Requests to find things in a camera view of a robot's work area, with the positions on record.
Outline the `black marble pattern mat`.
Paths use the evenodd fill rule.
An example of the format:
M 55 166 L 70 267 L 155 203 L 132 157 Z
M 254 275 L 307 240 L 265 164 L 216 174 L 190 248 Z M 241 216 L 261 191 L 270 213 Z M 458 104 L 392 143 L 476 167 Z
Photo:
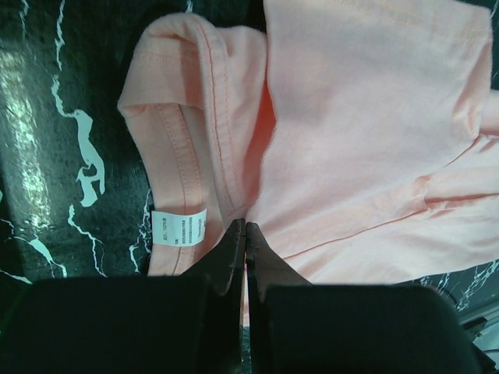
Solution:
M 171 277 L 148 273 L 154 199 L 118 108 L 135 47 L 150 24 L 177 13 L 265 32 L 265 2 L 242 2 L 235 26 L 179 2 L 2 2 L 1 284 L 18 290 L 1 296 L 1 334 L 38 282 Z M 246 236 L 240 309 L 231 373 L 250 334 Z

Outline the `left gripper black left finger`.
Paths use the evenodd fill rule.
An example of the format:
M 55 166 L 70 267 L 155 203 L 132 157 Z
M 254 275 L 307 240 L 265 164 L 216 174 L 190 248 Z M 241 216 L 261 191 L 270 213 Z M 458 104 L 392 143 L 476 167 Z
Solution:
M 180 276 L 28 287 L 1 334 L 4 373 L 231 373 L 241 357 L 246 224 Z

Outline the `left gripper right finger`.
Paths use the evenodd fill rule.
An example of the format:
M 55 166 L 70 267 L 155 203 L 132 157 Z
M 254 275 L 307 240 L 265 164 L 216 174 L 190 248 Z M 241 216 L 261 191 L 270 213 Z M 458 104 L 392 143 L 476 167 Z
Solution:
M 493 361 L 435 290 L 313 285 L 246 226 L 255 373 L 492 373 Z

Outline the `pink t-shirt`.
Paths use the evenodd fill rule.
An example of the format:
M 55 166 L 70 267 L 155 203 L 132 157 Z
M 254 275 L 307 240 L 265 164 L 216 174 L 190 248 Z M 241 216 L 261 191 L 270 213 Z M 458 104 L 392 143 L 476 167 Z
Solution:
M 148 273 L 235 219 L 308 281 L 396 284 L 498 258 L 488 8 L 266 1 L 265 32 L 163 16 L 118 108 L 154 199 Z

